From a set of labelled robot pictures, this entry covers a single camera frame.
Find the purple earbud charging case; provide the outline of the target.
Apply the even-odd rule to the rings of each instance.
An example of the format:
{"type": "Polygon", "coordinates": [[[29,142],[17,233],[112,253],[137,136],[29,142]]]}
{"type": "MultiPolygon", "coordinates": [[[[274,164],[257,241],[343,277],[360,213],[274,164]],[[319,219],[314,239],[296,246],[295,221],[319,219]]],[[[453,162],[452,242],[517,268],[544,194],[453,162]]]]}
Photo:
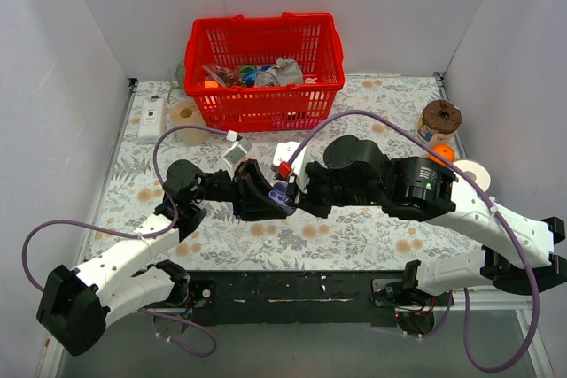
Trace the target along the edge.
{"type": "Polygon", "coordinates": [[[269,198],[275,202],[278,206],[280,206],[288,215],[288,207],[286,206],[286,199],[287,197],[287,184],[285,182],[278,181],[276,182],[272,189],[268,192],[269,198]]]}

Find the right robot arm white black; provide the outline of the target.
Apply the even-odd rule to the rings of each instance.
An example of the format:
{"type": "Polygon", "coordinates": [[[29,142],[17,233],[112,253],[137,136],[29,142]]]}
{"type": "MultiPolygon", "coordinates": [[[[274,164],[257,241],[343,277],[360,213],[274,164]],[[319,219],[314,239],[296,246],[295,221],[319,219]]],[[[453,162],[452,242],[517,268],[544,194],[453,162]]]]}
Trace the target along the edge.
{"type": "Polygon", "coordinates": [[[307,160],[302,148],[279,161],[277,172],[289,182],[290,203],[316,217],[333,207],[374,205],[391,218],[447,228],[479,244],[456,257],[408,262],[400,281],[377,292],[395,305],[485,285],[528,296],[566,281],[566,260],[554,252],[565,238],[562,220],[512,212],[431,159],[390,159],[374,142],[346,135],[326,148],[322,163],[307,160]]]}

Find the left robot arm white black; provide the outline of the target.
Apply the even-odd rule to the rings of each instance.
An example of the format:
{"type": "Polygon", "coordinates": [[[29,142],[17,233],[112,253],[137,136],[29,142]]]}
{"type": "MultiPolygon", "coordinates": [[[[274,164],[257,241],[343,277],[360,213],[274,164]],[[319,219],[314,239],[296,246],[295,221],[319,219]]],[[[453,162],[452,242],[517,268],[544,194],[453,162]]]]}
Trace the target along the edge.
{"type": "Polygon", "coordinates": [[[83,354],[116,320],[156,303],[186,305],[194,296],[190,276],[170,260],[154,259],[192,234],[206,216],[203,200],[230,202],[244,221],[284,219],[291,214],[286,185],[270,184],[255,160],[204,173],[188,160],[167,169],[164,198],[132,239],[121,240],[73,269],[48,276],[37,320],[73,356],[83,354]]]}

